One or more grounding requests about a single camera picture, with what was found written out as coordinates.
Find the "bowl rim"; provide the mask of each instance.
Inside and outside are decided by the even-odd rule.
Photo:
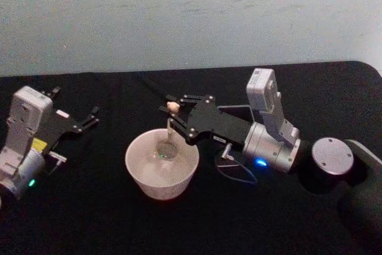
[[[190,146],[191,148],[196,149],[196,153],[197,153],[198,156],[197,156],[197,159],[196,159],[196,164],[195,164],[195,166],[191,169],[191,172],[187,175],[187,177],[186,177],[185,179],[183,179],[183,180],[179,180],[179,181],[173,183],[172,185],[166,185],[166,186],[155,186],[155,185],[149,185],[149,184],[147,184],[147,183],[144,183],[144,182],[142,182],[141,180],[139,180],[135,175],[133,175],[133,173],[131,172],[131,168],[130,168],[130,166],[129,166],[129,164],[128,164],[128,161],[127,161],[127,155],[128,155],[129,150],[132,148],[132,146],[134,145],[134,143],[135,143],[136,141],[138,141],[141,137],[145,136],[146,134],[149,134],[149,133],[155,133],[155,132],[157,132],[157,131],[167,131],[167,129],[166,129],[166,128],[156,128],[156,129],[154,129],[154,130],[146,131],[146,132],[140,134],[139,136],[137,136],[137,137],[136,137],[136,138],[129,144],[129,146],[127,147],[126,153],[125,153],[125,165],[126,165],[127,171],[128,171],[129,174],[133,177],[133,179],[134,179],[135,181],[141,183],[142,185],[148,186],[148,187],[150,187],[150,188],[171,188],[171,187],[177,186],[177,185],[179,185],[179,184],[181,184],[181,183],[187,181],[187,179],[189,179],[190,177],[193,176],[193,174],[195,173],[195,171],[196,171],[196,169],[197,169],[197,167],[198,167],[198,165],[199,165],[199,159],[200,159],[199,149],[198,149],[198,147],[197,147],[196,145],[195,145],[195,146]]]

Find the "white wall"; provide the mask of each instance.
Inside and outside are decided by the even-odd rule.
[[[0,75],[361,60],[382,0],[1,0]]]

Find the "green led light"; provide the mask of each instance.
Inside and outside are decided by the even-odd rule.
[[[29,187],[33,186],[35,184],[36,180],[32,179],[30,182],[29,182]]]

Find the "table surface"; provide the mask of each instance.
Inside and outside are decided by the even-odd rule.
[[[382,78],[359,62],[289,64],[275,70],[285,117],[301,138],[355,139],[382,156]],[[218,105],[248,103],[253,67],[160,72],[82,73],[0,78],[0,144],[12,94],[23,85],[62,87],[55,107],[77,119],[99,103],[101,122],[56,151],[68,162],[37,180],[2,218],[0,254],[364,254],[341,224],[345,184],[312,195],[295,175],[247,166],[255,186],[222,177],[203,142],[184,194],[146,197],[124,155],[139,134],[165,126],[161,94],[213,94]],[[147,81],[156,83],[154,90]]]

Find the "black table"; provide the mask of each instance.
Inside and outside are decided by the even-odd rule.
[[[382,78],[359,62],[272,66],[284,113],[301,138],[355,139],[382,157]],[[253,67],[1,78],[0,139],[12,94],[23,85],[59,85],[55,107],[77,119],[101,106],[101,123],[56,151],[68,162],[37,180],[0,225],[1,254],[364,254],[341,224],[336,204],[347,189],[306,192],[296,176],[259,169],[255,186],[216,172],[213,150],[185,193],[146,197],[124,155],[139,134],[164,127],[164,93],[213,94],[219,105],[247,103]],[[154,90],[152,83],[161,89]]]

